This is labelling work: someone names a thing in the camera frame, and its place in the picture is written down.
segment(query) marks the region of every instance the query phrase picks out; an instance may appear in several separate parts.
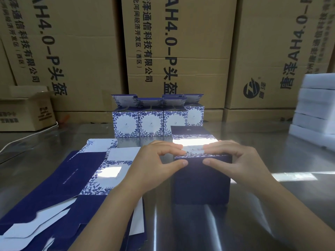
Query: blue and white box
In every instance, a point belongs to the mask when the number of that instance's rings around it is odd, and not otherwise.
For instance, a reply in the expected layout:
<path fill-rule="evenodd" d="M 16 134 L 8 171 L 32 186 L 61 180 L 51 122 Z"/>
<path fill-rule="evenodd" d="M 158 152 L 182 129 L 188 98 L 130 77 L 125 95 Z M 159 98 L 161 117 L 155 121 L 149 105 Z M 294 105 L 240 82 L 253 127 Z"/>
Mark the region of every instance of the blue and white box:
<path fill-rule="evenodd" d="M 138 111 L 141 102 L 136 94 L 112 94 L 118 106 L 112 112 L 116 138 L 139 137 Z"/>
<path fill-rule="evenodd" d="M 204 144 L 217 142 L 204 127 L 172 126 L 174 143 L 182 144 L 184 156 L 189 164 L 177 171 L 172 178 L 172 201 L 175 204 L 227 204 L 229 201 L 230 178 L 218 170 L 206 166 L 203 159 L 211 157 L 232 163 L 232 156 L 205 154 Z"/>
<path fill-rule="evenodd" d="M 138 98 L 142 108 L 138 112 L 140 136 L 163 135 L 163 98 Z"/>
<path fill-rule="evenodd" d="M 186 97 L 163 97 L 164 136 L 172 135 L 171 126 L 187 125 L 187 110 L 184 108 Z"/>
<path fill-rule="evenodd" d="M 205 107 L 199 104 L 203 94 L 184 94 L 187 97 L 185 109 L 187 112 L 187 126 L 202 126 L 204 122 Z"/>

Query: metal tabletop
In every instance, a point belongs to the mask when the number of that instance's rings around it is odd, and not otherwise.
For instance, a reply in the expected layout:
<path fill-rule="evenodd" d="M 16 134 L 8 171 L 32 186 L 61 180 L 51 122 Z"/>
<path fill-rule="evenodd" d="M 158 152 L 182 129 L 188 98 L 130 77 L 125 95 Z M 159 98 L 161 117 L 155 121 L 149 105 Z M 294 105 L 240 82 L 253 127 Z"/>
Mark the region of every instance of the metal tabletop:
<path fill-rule="evenodd" d="M 217 139 L 255 147 L 269 170 L 282 177 L 282 185 L 335 229 L 334 152 L 288 135 L 289 123 L 285 122 L 207 122 L 204 126 Z M 3 137 L 0 133 L 0 144 Z M 53 128 L 6 148 L 0 155 L 0 218 L 90 138 L 114 138 L 113 126 Z M 172 140 L 168 136 L 122 138 L 118 147 L 142 146 L 154 139 Z M 172 155 L 162 157 L 163 163 L 171 160 Z M 171 204 L 170 180 L 146 193 L 144 204 L 148 241 L 141 250 L 291 250 L 280 219 L 233 182 L 227 206 Z"/>

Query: company logo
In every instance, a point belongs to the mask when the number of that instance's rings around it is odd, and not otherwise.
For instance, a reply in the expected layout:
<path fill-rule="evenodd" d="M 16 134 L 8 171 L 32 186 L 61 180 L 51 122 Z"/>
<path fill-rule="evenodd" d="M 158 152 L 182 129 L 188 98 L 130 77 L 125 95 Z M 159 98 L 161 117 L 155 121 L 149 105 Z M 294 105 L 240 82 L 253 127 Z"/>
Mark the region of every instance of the company logo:
<path fill-rule="evenodd" d="M 260 86 L 255 80 L 251 78 L 251 81 L 243 88 L 243 94 L 248 99 L 253 99 L 259 93 Z"/>

